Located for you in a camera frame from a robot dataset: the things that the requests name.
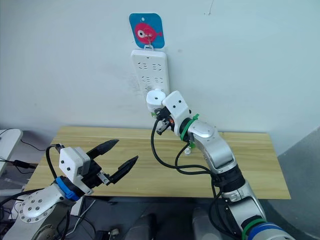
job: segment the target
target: green zip tie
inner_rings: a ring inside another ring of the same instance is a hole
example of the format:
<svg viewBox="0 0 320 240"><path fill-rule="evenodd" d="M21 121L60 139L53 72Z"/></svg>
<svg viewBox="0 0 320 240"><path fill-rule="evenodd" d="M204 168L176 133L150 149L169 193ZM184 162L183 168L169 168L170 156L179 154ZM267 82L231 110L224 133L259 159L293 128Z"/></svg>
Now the green zip tie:
<svg viewBox="0 0 320 240"><path fill-rule="evenodd" d="M190 145L189 145L190 148L194 149L196 147L196 144L194 142L190 142Z"/></svg>
<svg viewBox="0 0 320 240"><path fill-rule="evenodd" d="M195 120L198 120L198 117L199 117L199 114L194 115L193 118L192 118L190 121L188 121L188 123L185 125L185 127L184 127L184 129L183 129L183 131L182 131L182 133L181 133L181 135L180 135L181 141L184 140L184 137L185 137L186 132L188 131L188 128L190 127L190 125L191 125Z"/></svg>
<svg viewBox="0 0 320 240"><path fill-rule="evenodd" d="M242 235L241 235L241 240L245 240L245 239L246 239L246 234L247 234L248 230L249 230L252 226L254 226L254 225L256 225L256 224L259 224L259 223L265 223L265 222L266 222L266 221L263 220L262 218L255 219L255 220L249 222L249 224L248 224L247 226L245 226L245 228L243 229L243 232L242 232Z"/></svg>

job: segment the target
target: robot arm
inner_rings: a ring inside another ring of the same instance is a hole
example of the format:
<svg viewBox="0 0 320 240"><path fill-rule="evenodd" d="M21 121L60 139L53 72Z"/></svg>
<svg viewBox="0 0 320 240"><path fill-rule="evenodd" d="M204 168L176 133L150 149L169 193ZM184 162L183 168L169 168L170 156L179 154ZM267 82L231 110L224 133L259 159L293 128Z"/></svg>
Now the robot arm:
<svg viewBox="0 0 320 240"><path fill-rule="evenodd" d="M266 215L239 169L236 158L216 127L192 117L184 98L178 91L163 98L159 90L147 94L148 109L162 121L157 129L162 134L171 127L182 141L195 143L201 150L212 173L213 183L219 187L227 204L227 219L231 232L242 239L293 240L289 234L272 223L266 223Z"/></svg>
<svg viewBox="0 0 320 240"><path fill-rule="evenodd" d="M85 153L80 147L56 144L59 168L66 176L29 195L21 204L14 225L4 240L53 240L58 224L83 195L91 195L100 184L115 184L136 163L138 156L122 164L113 175L105 174L94 159L109 151L119 140L106 141Z"/></svg>

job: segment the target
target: electrical outlet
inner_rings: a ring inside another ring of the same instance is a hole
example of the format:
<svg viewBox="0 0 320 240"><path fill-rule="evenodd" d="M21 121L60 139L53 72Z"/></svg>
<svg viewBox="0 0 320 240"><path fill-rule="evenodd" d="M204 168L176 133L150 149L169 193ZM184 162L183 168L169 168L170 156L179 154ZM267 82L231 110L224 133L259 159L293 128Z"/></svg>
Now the electrical outlet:
<svg viewBox="0 0 320 240"><path fill-rule="evenodd" d="M131 58L144 96L155 89L169 94L167 55L164 52L135 49Z"/></svg>

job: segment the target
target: wooden tabletop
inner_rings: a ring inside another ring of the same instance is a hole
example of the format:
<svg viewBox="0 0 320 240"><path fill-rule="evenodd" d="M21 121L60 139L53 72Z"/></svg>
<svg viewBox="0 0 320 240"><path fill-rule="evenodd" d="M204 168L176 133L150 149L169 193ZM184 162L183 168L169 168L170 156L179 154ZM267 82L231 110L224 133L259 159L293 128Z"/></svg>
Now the wooden tabletop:
<svg viewBox="0 0 320 240"><path fill-rule="evenodd" d="M143 196L143 197L212 197L208 175L183 175L174 169L160 165L154 158L150 146L149 129L102 128L65 126L60 128L52 143L66 147L81 147L85 152L110 139L119 139L115 147L95 161L107 174L113 174L126 160L139 155L132 170L117 184L94 188L95 196ZM266 133L221 132L228 142L244 177L260 199L290 199L290 194ZM184 142L171 131L155 137L155 147L160 158L174 164L177 153ZM58 176L59 154L52 149L51 161ZM206 162L197 149L189 156L181 155L180 165ZM50 185L53 176L45 157L42 158L26 189L44 188Z"/></svg>

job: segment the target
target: black cable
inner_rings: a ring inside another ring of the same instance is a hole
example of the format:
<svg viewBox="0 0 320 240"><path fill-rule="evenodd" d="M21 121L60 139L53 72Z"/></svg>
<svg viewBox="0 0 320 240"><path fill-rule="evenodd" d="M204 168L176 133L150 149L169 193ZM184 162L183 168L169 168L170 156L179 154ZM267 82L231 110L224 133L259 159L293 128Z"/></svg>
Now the black cable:
<svg viewBox="0 0 320 240"><path fill-rule="evenodd" d="M9 161L9 160L6 160L6 159L0 157L0 162L11 163L13 166L16 167L16 169L18 169L18 171L21 174L31 174L31 173L33 173L33 171L22 172L22 171L20 171L20 169L18 167L31 168L31 169L35 168L34 166L31 166L30 163L27 163L27 162L24 162L24 161L20 161L20 160Z"/></svg>
<svg viewBox="0 0 320 240"><path fill-rule="evenodd" d="M82 223L79 223L79 225L83 228L83 230L86 232L86 234L89 235L89 237L90 237L92 240L95 240L95 239L90 235L90 233L87 231L87 229L82 225Z"/></svg>
<svg viewBox="0 0 320 240"><path fill-rule="evenodd" d="M18 169L18 171L19 171L21 174L33 174L33 173L34 173L33 171L22 172L22 171L20 171L20 169L19 169L16 165L14 165L14 166L15 166L16 169Z"/></svg>
<svg viewBox="0 0 320 240"><path fill-rule="evenodd" d="M208 211L208 217L209 217L210 223L211 223L219 232L223 233L224 235L226 235L226 236L228 236L228 237L230 237L230 238L232 238L232 239L239 240L239 238L238 238L237 236L233 235L232 233L230 233L229 231L227 231L227 230L225 230L225 229L222 229L220 226L218 226L218 225L214 222L214 220L213 220L213 218L212 218L212 208L213 208L214 206L217 206L217 205L218 205L218 204L217 204L217 203L218 203L218 199L219 199L219 197L221 196L221 194L223 193L223 190L220 189L220 191L219 191L218 194L216 195L216 190L215 190L215 186L213 185L213 181L211 181L211 187L212 187L212 192L213 192L214 198L213 198L212 203L210 204L209 211Z"/></svg>
<svg viewBox="0 0 320 240"><path fill-rule="evenodd" d="M84 197L84 198L83 198L83 207L82 207L81 209L83 209L84 211L87 209L87 198L88 198L88 197ZM86 211L86 212L84 213L84 215L82 216L82 218L85 218L88 212L89 212L89 211ZM60 236L61 236L61 232L59 231L59 226L60 226L60 224L63 222L63 220L65 220L65 218L66 218L66 216L64 216L64 218L59 222L59 224L57 225L57 228L56 228L56 231L57 231L57 233L58 233L58 236L56 237L56 239L58 239L58 240L60 239ZM68 231L74 229L74 227L75 227L75 226L69 227Z"/></svg>
<svg viewBox="0 0 320 240"><path fill-rule="evenodd" d="M68 210L68 211L66 211L65 227L64 227L64 230L63 230L63 233L62 233L62 237L61 237L60 240L65 240L66 239L66 235L67 235L67 232L68 232L69 224L70 224L70 212Z"/></svg>
<svg viewBox="0 0 320 240"><path fill-rule="evenodd" d="M176 167L178 167L178 160L179 160L179 157L180 155L184 152L184 150L189 147L190 143L188 142L181 150L180 152L176 155L175 157L175 161L174 161L174 165ZM210 174L210 172L208 171L183 171L183 170L180 170L180 169L176 169L179 173L181 174L185 174L185 175L198 175L198 174Z"/></svg>
<svg viewBox="0 0 320 240"><path fill-rule="evenodd" d="M212 188L213 197L215 198L217 196L217 193L216 193L216 189L215 189L215 183L214 183L213 176L211 176L211 188ZM226 229L226 230L229 230L227 225L226 225L226 223L224 222L223 218L221 217L221 214L220 214L220 211L219 211L219 206L218 206L218 201L216 201L216 204L215 204L215 211L216 211L216 215L217 215L217 217L219 219L219 222L222 225L222 227L224 229Z"/></svg>
<svg viewBox="0 0 320 240"><path fill-rule="evenodd" d="M88 219L86 219L83 216L77 216L77 215L70 215L70 216L86 221L92 227L94 235L96 235L96 228Z"/></svg>
<svg viewBox="0 0 320 240"><path fill-rule="evenodd" d="M33 147L34 149L37 149L37 150L40 151L40 152L45 151L45 149L39 149L39 148L37 148L36 146L34 146L34 145L32 145L32 144L30 144L30 143L28 143L28 142L23 141L22 139L20 139L20 141L21 141L22 143L24 143L24 144L27 144L27 145Z"/></svg>
<svg viewBox="0 0 320 240"><path fill-rule="evenodd" d="M2 133L0 133L0 135L4 134L6 131L8 131L10 129L13 129L13 128L8 128L8 129L4 130Z"/></svg>
<svg viewBox="0 0 320 240"><path fill-rule="evenodd" d="M190 164L190 165L181 165L181 166L174 166L174 165L170 165L164 161L161 160L161 158L158 156L157 152L156 152L156 149L155 149L155 132L156 132L156 128L157 128L157 125L158 125L158 122L159 120L157 119L153 125L153 129L152 129L152 132L151 132L151 140L150 140L150 143L151 143L151 149L152 149L152 153L155 157L155 159L160 163L162 164L163 166L167 167L167 168L170 168L170 169L188 169L188 168L200 168L200 169L203 169L205 171L208 171L208 173L210 173L210 170L205 167L205 166L202 166L202 165L197 165L197 164Z"/></svg>
<svg viewBox="0 0 320 240"><path fill-rule="evenodd" d="M3 206L5 203L9 202L10 200L14 200L16 199L17 197L20 197L22 195L26 195L26 194L32 194L36 191L39 191L39 190L42 190L43 188L38 188L38 189L33 189L33 190L28 190L28 191L22 191L22 192L19 192L15 195L12 195L10 197L7 197L5 200L1 201L0 202L0 206Z"/></svg>
<svg viewBox="0 0 320 240"><path fill-rule="evenodd" d="M51 144L50 146L48 146L45 150L45 157L46 157L46 161L49 165L49 168L50 168L50 171L53 175L53 178L56 179L57 178L57 174L55 172L55 169L54 169L54 166L52 166L52 163L51 163L51 159L50 159L50 149L55 147L56 145L55 144Z"/></svg>
<svg viewBox="0 0 320 240"><path fill-rule="evenodd" d="M1 216L1 221L5 218L5 213L9 214L9 216L11 215L11 218L12 218L12 213L11 213L11 210L6 210L6 209L9 209L7 207L3 207L1 206L0 210L1 210L1 213L2 213L2 216Z"/></svg>

